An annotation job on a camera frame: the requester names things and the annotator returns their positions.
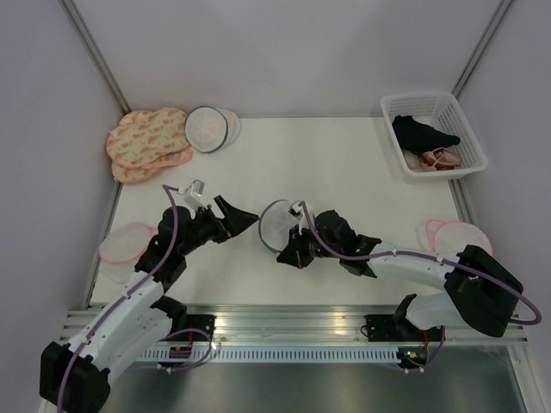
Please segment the blue-zip mesh laundry bag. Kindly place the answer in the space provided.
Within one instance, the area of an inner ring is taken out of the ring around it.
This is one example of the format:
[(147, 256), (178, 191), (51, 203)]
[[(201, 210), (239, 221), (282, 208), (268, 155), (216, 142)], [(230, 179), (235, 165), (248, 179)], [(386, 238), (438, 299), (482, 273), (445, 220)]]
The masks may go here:
[(264, 247), (272, 253), (280, 254), (286, 248), (289, 230), (298, 224), (298, 220), (288, 212), (296, 201), (274, 200), (260, 216), (258, 235)]

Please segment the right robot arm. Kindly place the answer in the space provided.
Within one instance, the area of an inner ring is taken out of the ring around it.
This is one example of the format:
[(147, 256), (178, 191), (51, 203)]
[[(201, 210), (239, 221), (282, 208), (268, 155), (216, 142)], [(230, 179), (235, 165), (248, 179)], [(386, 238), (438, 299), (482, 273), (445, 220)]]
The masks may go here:
[(404, 340), (433, 327), (464, 325), (501, 337), (523, 292), (520, 281), (478, 246), (469, 244), (459, 253), (401, 249), (355, 232), (334, 210), (321, 213), (311, 224), (292, 227), (276, 260), (305, 268), (316, 258), (337, 258), (356, 276), (435, 288), (435, 294), (413, 293), (400, 302), (393, 330)]

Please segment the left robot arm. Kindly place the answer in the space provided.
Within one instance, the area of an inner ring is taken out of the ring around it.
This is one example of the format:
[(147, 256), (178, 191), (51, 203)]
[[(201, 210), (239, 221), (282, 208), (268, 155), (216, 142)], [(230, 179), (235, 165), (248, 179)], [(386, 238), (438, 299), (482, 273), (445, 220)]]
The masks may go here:
[(187, 308), (166, 293), (185, 271), (187, 255), (208, 242), (224, 243), (259, 220), (221, 196), (214, 201), (220, 217), (210, 206), (167, 208), (118, 297), (67, 343), (46, 346), (40, 356), (43, 399), (60, 412), (98, 412), (115, 381), (148, 347), (186, 335)]

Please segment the white mesh bag behind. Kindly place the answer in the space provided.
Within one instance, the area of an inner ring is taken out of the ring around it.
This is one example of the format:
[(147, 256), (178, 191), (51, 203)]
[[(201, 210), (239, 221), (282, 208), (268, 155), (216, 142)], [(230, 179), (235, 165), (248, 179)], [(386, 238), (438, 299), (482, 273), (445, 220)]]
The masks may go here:
[(239, 117), (230, 110), (220, 109), (220, 112), (224, 115), (228, 123), (228, 136), (225, 142), (225, 146), (228, 146), (237, 140), (241, 132), (241, 122)]

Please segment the floral laundry bag bottom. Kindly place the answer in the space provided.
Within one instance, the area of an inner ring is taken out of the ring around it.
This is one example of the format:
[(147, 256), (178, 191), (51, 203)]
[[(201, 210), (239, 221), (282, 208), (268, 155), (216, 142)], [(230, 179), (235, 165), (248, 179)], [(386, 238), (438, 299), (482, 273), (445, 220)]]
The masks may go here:
[(129, 169), (120, 166), (115, 161), (111, 163), (111, 172), (116, 182), (121, 184), (137, 184), (151, 179), (160, 171), (160, 168), (136, 168)]

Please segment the floral laundry bag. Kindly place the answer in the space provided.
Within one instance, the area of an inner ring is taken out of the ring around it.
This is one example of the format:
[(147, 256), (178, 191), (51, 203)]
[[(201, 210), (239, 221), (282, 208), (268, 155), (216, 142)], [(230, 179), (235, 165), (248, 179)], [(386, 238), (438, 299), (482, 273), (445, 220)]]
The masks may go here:
[(184, 151), (189, 147), (184, 133), (186, 117), (178, 108), (133, 111), (109, 133), (106, 152), (122, 168), (137, 169)]
[(151, 179), (160, 171), (160, 168), (136, 168), (129, 169), (120, 166), (115, 161), (111, 163), (111, 172), (116, 182), (121, 184), (137, 184)]

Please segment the pink-trim mesh bag left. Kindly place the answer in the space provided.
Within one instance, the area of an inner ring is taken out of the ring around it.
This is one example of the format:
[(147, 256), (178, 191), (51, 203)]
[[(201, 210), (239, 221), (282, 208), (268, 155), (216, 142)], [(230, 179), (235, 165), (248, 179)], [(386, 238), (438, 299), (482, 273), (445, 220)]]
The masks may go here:
[(102, 272), (112, 281), (125, 284), (156, 234), (155, 227), (141, 222), (132, 222), (111, 231), (98, 249)]

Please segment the pink-trim mesh bag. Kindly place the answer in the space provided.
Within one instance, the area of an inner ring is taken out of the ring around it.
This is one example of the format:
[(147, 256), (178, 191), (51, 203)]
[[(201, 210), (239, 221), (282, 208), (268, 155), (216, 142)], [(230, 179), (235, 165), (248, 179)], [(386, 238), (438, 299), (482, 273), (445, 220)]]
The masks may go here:
[(425, 220), (416, 227), (416, 237), (419, 246), (430, 252), (461, 252), (473, 245), (493, 255), (487, 235), (477, 226), (459, 220)]
[(141, 222), (132, 222), (111, 231), (98, 249), (102, 272), (112, 281), (125, 284), (156, 234), (155, 227)]

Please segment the floral laundry bag top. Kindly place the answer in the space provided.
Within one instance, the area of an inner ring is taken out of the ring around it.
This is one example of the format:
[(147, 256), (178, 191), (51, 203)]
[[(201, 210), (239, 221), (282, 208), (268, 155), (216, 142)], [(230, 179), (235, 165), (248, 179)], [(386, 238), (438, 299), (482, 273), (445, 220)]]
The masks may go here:
[(184, 151), (189, 147), (184, 133), (186, 117), (178, 108), (133, 111), (109, 133), (106, 152), (122, 168), (137, 169)]

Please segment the pink-trim mesh bag right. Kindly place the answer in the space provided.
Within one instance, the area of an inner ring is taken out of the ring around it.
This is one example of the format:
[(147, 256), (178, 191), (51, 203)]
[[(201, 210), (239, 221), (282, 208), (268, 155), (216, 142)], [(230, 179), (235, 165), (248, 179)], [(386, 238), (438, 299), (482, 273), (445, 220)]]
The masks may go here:
[(493, 255), (487, 235), (477, 226), (459, 220), (425, 220), (416, 227), (416, 237), (419, 246), (430, 252), (461, 252), (473, 245)]

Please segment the black bra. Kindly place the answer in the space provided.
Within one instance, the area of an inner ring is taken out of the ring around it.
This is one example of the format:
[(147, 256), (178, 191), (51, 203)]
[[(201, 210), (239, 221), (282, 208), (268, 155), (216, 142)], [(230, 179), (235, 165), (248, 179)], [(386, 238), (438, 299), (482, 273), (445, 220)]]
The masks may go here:
[(449, 148), (460, 144), (458, 136), (438, 131), (432, 126), (417, 122), (412, 116), (396, 116), (392, 127), (399, 147), (413, 154), (422, 154), (436, 148)]

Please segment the pink bra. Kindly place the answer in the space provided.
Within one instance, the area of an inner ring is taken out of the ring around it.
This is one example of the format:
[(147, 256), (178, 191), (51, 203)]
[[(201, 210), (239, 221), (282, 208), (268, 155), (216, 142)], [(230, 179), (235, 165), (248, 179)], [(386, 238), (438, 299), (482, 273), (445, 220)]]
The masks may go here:
[(457, 170), (461, 167), (461, 156), (440, 147), (418, 155), (418, 161), (424, 171)]

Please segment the white plastic basket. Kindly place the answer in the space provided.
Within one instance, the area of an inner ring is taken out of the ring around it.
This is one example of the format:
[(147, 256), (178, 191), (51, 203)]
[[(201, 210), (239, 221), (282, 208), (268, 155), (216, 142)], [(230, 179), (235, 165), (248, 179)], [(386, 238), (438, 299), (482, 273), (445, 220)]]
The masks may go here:
[(450, 93), (384, 96), (381, 110), (405, 181), (455, 180), (486, 169), (486, 155)]

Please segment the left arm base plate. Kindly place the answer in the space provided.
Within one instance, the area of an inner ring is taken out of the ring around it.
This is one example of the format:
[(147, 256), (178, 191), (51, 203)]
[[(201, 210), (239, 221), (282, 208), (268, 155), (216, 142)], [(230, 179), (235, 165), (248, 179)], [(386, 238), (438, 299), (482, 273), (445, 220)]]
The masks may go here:
[(216, 316), (187, 314), (172, 321), (169, 333), (160, 342), (208, 342), (214, 336)]

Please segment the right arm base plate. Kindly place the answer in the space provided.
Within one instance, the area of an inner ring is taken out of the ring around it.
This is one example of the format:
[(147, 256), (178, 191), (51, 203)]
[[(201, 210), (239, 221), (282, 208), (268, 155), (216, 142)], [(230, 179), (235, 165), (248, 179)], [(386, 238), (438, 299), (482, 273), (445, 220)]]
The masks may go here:
[(394, 320), (390, 314), (365, 316), (363, 332), (370, 342), (439, 342), (442, 329), (433, 327), (421, 330), (405, 319)]

